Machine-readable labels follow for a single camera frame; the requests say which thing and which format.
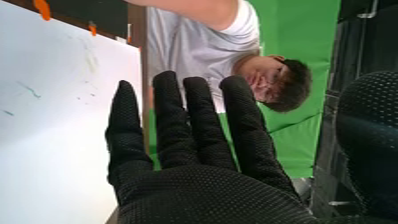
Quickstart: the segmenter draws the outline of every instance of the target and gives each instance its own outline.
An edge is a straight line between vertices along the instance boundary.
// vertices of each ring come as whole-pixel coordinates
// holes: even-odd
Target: finger
[[[298,197],[275,159],[273,141],[264,128],[263,114],[243,78],[236,76],[225,78],[220,89],[241,173]]]
[[[176,73],[167,71],[152,79],[158,136],[158,159],[161,168],[199,164],[197,146],[183,109]]]
[[[126,81],[119,82],[110,109],[108,128],[105,138],[110,151],[110,175],[113,170],[129,163],[129,174],[152,170],[152,161],[145,155],[138,106],[133,87]]]
[[[206,80],[199,77],[186,78],[183,85],[200,163],[236,170]]]

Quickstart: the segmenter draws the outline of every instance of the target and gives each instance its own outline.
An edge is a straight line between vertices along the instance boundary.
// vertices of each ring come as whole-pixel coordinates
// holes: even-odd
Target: sleeve
[[[245,0],[238,0],[238,4],[240,6],[234,22],[227,29],[218,32],[232,36],[236,39],[250,41],[259,38],[257,13],[250,3]]]

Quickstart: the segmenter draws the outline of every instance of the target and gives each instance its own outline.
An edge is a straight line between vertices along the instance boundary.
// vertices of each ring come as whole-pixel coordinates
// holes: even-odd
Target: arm
[[[131,4],[172,11],[222,31],[238,14],[238,0],[126,0]]]

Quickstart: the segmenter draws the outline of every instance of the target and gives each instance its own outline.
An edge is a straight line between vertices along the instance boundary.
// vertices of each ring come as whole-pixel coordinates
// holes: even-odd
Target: green mark
[[[33,95],[33,97],[39,99],[41,98],[41,96],[37,95],[37,93],[35,93],[35,91],[33,91],[33,89],[21,83],[21,82],[16,82],[17,84],[19,84],[19,86],[30,91],[30,93],[32,93],[32,95]]]
[[[85,62],[87,62],[87,65],[89,65],[90,73],[96,73],[96,67],[92,65],[89,56],[85,56]]]
[[[5,113],[10,117],[16,116],[7,110],[3,110],[3,113]]]

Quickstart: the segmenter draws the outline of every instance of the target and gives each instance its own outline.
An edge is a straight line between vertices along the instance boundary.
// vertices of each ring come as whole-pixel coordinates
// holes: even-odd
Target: person
[[[387,163],[389,168],[392,170],[398,168],[396,149],[391,148],[391,146],[398,147],[398,142],[373,141],[373,139],[385,140],[385,137],[392,137],[392,140],[398,139],[392,135],[396,129],[385,137],[376,134],[387,133],[387,129],[380,128],[383,121],[389,122],[385,124],[392,125],[392,128],[398,128],[398,123],[394,120],[389,121],[389,117],[380,117],[391,114],[391,111],[373,112],[369,117],[371,110],[362,108],[367,107],[367,99],[360,92],[371,93],[380,89],[375,84],[375,80],[380,78],[373,78],[367,80],[371,82],[364,81],[360,85],[353,86],[353,92],[348,89],[341,103],[339,118],[350,118],[346,116],[350,114],[359,115],[359,120],[337,120],[343,130],[337,136],[350,161],[355,164],[348,168],[353,174],[353,187],[364,202],[364,214],[332,219],[316,219],[300,202],[293,184],[275,159],[273,141],[245,79],[231,76],[220,83],[240,172],[220,128],[206,80],[192,77],[183,81],[186,110],[176,73],[163,72],[152,80],[160,171],[152,171],[152,160],[144,152],[135,92],[129,83],[120,81],[105,132],[110,151],[108,182],[115,189],[119,203],[117,223],[396,223],[396,172],[385,172],[382,175],[376,172],[366,174],[369,167],[376,171],[378,166],[373,165],[378,164],[382,169],[385,168],[383,160],[380,160],[383,153],[389,156],[394,155]],[[394,80],[387,79],[382,84],[394,87],[387,88],[389,93],[394,93],[387,103],[392,103],[394,106],[398,105],[398,75],[394,75]],[[364,129],[366,134],[360,134],[362,129],[353,127],[355,124],[360,126],[366,124],[360,119],[376,122]],[[360,151],[366,154],[366,163],[360,163],[362,157],[357,154]]]
[[[309,96],[307,65],[282,56],[259,56],[259,21],[245,0],[128,0],[147,8],[149,79],[163,71],[200,76],[224,112],[218,84],[241,75],[256,100],[277,112],[295,110]]]

